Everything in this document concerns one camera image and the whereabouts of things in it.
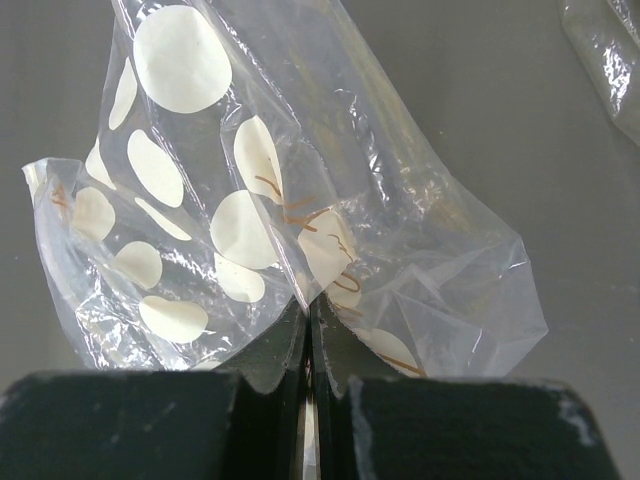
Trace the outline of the polka dot zip bag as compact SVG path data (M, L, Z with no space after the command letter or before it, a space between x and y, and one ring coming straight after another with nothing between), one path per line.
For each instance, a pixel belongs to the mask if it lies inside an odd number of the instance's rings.
M116 1L95 143L25 166L62 328L96 369L222 364L327 300L413 377L546 335L521 237L463 187L338 1Z

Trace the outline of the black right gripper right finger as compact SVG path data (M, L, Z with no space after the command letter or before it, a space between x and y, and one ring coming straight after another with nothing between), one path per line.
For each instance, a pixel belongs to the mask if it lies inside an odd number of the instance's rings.
M588 406L549 381L418 379L375 355L329 300L309 331L322 479L616 479Z

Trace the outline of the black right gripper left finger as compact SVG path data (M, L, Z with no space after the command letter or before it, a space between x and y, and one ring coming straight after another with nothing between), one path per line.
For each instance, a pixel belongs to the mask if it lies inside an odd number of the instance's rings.
M306 354L290 302L215 368L26 376L1 398L1 475L298 479Z

